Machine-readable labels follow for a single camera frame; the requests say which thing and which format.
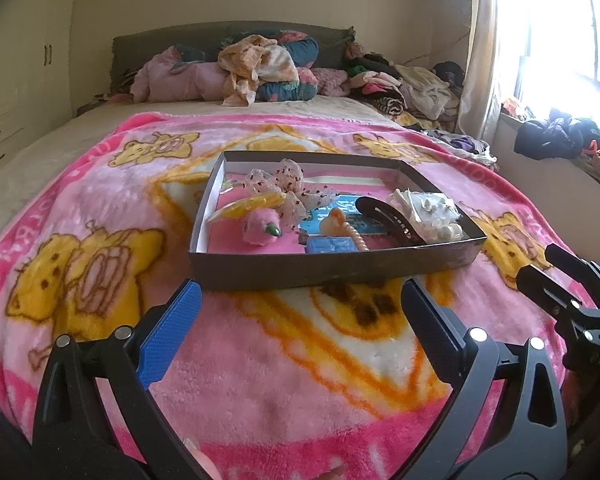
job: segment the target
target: wall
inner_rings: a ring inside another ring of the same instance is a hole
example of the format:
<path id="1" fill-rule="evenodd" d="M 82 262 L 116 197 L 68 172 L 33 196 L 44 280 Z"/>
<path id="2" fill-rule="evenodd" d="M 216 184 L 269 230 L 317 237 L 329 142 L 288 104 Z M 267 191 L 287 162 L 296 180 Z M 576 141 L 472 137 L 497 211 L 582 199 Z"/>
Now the wall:
<path id="1" fill-rule="evenodd" d="M 93 94 L 108 91 L 111 41 L 124 34 L 223 20 L 354 25 L 358 41 L 403 61 L 456 39 L 466 27 L 467 8 L 470 21 L 470 7 L 471 0 L 75 0 L 72 103 L 77 108 Z M 466 46 L 454 55 L 464 66 Z M 428 66 L 428 61 L 424 57 L 413 64 Z"/>
<path id="2" fill-rule="evenodd" d="M 519 126 L 506 116 L 498 122 L 492 149 L 501 176 L 536 205 L 574 253 L 600 264 L 600 185 L 563 158 L 514 153 Z"/>

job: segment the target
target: green beak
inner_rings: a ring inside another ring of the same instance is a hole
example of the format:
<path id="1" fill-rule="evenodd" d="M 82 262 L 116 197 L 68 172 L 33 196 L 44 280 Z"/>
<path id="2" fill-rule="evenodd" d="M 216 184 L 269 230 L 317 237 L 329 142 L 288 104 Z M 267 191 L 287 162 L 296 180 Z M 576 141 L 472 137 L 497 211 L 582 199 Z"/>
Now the green beak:
<path id="1" fill-rule="evenodd" d="M 271 236 L 275 236 L 276 238 L 280 238 L 282 236 L 280 229 L 278 229 L 276 225 L 272 223 L 267 224 L 267 226 L 264 229 L 264 232 Z"/>

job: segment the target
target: window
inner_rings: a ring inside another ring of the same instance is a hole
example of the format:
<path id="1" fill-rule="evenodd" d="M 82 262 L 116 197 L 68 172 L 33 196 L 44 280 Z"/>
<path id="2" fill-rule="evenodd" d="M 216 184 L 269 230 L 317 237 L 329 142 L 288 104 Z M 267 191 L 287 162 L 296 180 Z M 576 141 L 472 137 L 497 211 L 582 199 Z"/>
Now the window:
<path id="1" fill-rule="evenodd" d="M 503 92 L 600 127 L 600 0 L 498 0 L 501 22 Z"/>

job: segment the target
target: bed sheet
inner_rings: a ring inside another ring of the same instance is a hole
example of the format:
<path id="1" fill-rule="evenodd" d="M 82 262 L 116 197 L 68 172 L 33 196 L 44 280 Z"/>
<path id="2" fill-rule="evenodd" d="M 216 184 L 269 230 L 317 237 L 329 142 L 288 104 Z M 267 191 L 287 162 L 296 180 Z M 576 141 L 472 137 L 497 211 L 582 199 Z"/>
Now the bed sheet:
<path id="1" fill-rule="evenodd" d="M 296 117 L 342 119 L 368 124 L 392 124 L 375 108 L 349 98 L 316 96 L 308 102 L 256 103 L 248 108 L 221 102 L 104 105 L 69 121 L 22 150 L 0 171 L 0 232 L 46 184 L 91 146 L 134 114 L 288 114 Z"/>
<path id="2" fill-rule="evenodd" d="M 135 325 L 189 275 L 192 220 L 225 149 L 356 153 L 416 166 L 488 235 L 470 266 L 424 276 L 427 290 L 467 326 L 484 327 L 497 340 L 541 337 L 561 381 L 564 343 L 552 320 L 516 290 L 515 275 L 533 263 L 585 298 L 544 259 L 547 244 L 562 243 L 533 204 L 490 170 L 358 104 L 334 101 L 357 108 L 358 120 L 351 113 L 342 120 L 333 118 L 339 112 L 330 101 L 320 101 L 320 112 L 316 104 L 297 104 L 286 114 L 220 108 L 228 113 L 133 115 L 16 216 L 0 236 L 0 410 L 27 437 L 56 336 L 91 340 Z M 55 142 L 78 152 L 80 143 L 102 138 L 121 114 L 136 110 L 103 109 L 110 116 L 98 118 L 97 132 L 89 118 L 78 119 L 20 162 L 33 158 L 25 170 L 32 176 L 56 176 L 49 159 L 60 166 L 67 154 Z M 317 113 L 330 118 L 310 116 Z M 77 130 L 80 140 L 66 142 L 62 134 Z M 192 330 L 151 392 L 177 435 L 197 440 L 225 479 L 309 479 L 345 463 L 347 479 L 384 480 L 449 393 L 400 309 L 401 286 L 398 279 L 206 292 Z M 102 391 L 119 441 L 140 458 L 106 384 Z M 479 448 L 496 401 L 494 391 L 465 453 Z"/>

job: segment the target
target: brown banana clip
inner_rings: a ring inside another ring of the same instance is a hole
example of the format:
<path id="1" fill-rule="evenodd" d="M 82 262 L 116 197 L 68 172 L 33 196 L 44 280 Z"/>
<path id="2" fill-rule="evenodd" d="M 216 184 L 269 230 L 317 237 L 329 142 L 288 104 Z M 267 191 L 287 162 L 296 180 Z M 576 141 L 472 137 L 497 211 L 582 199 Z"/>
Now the brown banana clip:
<path id="1" fill-rule="evenodd" d="M 426 245 L 423 238 L 409 224 L 409 221 L 395 207 L 371 196 L 361 196 L 356 200 L 360 214 L 380 222 L 402 247 Z"/>

